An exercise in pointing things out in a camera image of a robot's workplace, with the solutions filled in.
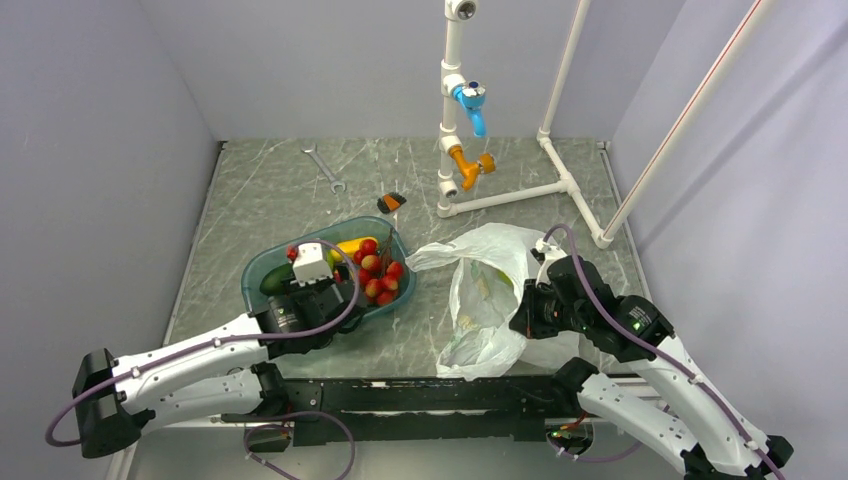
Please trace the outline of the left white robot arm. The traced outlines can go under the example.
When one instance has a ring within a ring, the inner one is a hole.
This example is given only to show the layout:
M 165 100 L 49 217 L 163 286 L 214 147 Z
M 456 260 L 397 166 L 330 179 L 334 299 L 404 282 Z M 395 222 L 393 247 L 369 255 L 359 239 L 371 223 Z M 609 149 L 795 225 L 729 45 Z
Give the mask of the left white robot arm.
M 367 304 L 354 281 L 324 280 L 157 350 L 88 353 L 72 387 L 82 456 L 108 456 L 147 433 L 199 417 L 272 420 L 316 409 L 318 390 L 286 381 L 273 361 L 326 347 L 346 324 L 359 322 Z

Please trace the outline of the yellow fake mango upper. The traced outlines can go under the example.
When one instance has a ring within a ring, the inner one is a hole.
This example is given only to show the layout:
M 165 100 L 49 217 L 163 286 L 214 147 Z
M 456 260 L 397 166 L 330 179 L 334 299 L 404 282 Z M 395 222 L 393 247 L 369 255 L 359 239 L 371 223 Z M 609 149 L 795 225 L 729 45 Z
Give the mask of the yellow fake mango upper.
M 375 254 L 379 249 L 379 242 L 372 236 L 359 237 L 339 242 L 336 244 L 336 249 L 330 248 L 328 252 L 334 262 L 341 262 L 342 253 L 353 259 L 356 252 L 360 251 L 362 247 L 365 247 L 365 255 Z

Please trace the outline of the light green fake fruit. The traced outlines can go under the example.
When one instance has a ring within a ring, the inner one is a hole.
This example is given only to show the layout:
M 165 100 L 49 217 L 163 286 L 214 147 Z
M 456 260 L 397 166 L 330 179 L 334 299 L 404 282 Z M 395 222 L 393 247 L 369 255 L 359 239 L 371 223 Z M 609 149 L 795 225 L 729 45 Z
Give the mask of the light green fake fruit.
M 506 285 L 512 286 L 513 282 L 510 277 L 502 270 L 497 271 L 498 278 L 504 282 Z

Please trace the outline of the silver wrench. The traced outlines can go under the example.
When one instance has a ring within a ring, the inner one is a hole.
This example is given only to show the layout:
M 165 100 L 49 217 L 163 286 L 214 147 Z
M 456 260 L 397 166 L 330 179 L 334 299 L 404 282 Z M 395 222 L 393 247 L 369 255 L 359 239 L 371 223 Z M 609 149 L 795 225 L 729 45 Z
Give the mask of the silver wrench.
M 317 165 L 321 173 L 327 178 L 331 192 L 337 194 L 346 190 L 346 183 L 337 178 L 335 173 L 330 169 L 324 158 L 321 156 L 315 144 L 303 147 L 301 152 L 306 154 Z

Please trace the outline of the blue tap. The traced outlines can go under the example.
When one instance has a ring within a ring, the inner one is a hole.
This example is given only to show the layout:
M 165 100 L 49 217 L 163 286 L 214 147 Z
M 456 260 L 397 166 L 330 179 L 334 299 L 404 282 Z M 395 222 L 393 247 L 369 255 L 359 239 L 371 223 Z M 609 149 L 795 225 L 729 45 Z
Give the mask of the blue tap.
M 462 107 L 471 123 L 473 135 L 483 138 L 487 135 L 486 122 L 482 113 L 486 101 L 486 88 L 477 81 L 468 81 L 455 87 L 451 92 L 454 100 Z

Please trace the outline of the orange tap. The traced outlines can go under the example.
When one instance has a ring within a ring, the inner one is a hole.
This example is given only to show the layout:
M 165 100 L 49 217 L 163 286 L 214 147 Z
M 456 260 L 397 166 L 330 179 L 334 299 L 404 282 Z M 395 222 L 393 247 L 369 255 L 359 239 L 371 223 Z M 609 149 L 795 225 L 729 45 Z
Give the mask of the orange tap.
M 480 175 L 490 174 L 496 170 L 495 158 L 490 153 L 483 153 L 476 162 L 470 162 L 465 158 L 463 148 L 454 145 L 448 149 L 448 155 L 454 160 L 462 176 L 463 191 L 471 190 Z

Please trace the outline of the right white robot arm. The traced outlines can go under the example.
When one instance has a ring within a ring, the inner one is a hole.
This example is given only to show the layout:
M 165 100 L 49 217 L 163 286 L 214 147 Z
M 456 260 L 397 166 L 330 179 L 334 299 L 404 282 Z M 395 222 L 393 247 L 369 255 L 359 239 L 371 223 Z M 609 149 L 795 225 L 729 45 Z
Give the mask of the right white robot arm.
M 655 305 L 638 295 L 614 295 L 581 257 L 532 255 L 540 270 L 524 283 L 511 330 L 534 340 L 576 333 L 645 380 L 669 408 L 651 406 L 573 357 L 552 376 L 557 411 L 582 410 L 610 421 L 686 479 L 765 479 L 788 463 L 790 442 L 765 434 L 728 404 Z

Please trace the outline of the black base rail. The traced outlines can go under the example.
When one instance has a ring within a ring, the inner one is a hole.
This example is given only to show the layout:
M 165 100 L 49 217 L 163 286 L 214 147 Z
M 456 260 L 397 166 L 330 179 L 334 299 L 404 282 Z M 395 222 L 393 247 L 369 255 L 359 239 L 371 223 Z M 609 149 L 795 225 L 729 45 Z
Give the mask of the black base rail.
M 550 428 L 575 422 L 578 404 L 559 392 L 549 376 L 462 379 L 290 379 L 287 401 L 274 410 L 226 413 L 225 424 L 290 420 L 296 446 L 357 442 L 510 438 L 541 441 Z

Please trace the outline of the white plastic bag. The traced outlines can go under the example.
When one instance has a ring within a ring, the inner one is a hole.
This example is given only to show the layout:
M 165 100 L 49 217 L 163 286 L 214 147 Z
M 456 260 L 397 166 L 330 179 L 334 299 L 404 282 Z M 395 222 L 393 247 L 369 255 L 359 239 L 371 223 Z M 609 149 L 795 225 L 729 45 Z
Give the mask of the white plastic bag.
M 580 340 L 572 332 L 529 340 L 509 328 L 524 282 L 537 277 L 539 265 L 530 250 L 542 237 L 538 230 L 487 223 L 445 243 L 424 245 L 407 257 L 407 268 L 416 273 L 456 266 L 448 298 L 453 333 L 437 357 L 438 377 L 500 377 L 520 360 L 556 370 L 580 355 Z M 512 286 L 498 278 L 498 270 L 510 277 Z

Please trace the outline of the red fake cherry bunch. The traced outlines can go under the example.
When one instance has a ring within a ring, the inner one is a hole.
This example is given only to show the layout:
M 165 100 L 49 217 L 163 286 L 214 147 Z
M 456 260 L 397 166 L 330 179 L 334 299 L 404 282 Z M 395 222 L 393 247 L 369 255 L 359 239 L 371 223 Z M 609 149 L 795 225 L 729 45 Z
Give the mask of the red fake cherry bunch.
M 366 299 L 377 307 L 388 306 L 397 299 L 405 275 L 405 267 L 394 259 L 392 253 L 395 238 L 396 230 L 390 228 L 382 240 L 376 238 L 379 249 L 375 254 L 365 255 L 365 247 L 362 247 L 353 259 L 347 255 L 356 266 L 357 278 Z

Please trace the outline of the small orange black brush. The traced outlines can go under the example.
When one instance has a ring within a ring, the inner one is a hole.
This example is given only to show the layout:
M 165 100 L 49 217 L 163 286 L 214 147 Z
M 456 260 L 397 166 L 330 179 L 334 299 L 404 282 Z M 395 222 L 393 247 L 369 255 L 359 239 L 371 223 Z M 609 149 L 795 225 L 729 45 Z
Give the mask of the small orange black brush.
M 398 210 L 406 202 L 406 198 L 400 193 L 390 192 L 377 199 L 377 208 L 382 214 L 388 215 Z

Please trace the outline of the dark green fake avocado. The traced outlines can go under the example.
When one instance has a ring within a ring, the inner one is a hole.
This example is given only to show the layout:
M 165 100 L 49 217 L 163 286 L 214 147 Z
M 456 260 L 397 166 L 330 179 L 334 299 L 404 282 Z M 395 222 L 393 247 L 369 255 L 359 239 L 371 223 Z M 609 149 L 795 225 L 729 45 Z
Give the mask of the dark green fake avocado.
M 259 291 L 269 297 L 283 295 L 289 290 L 293 281 L 295 281 L 293 266 L 285 263 L 273 268 L 263 277 L 259 284 Z

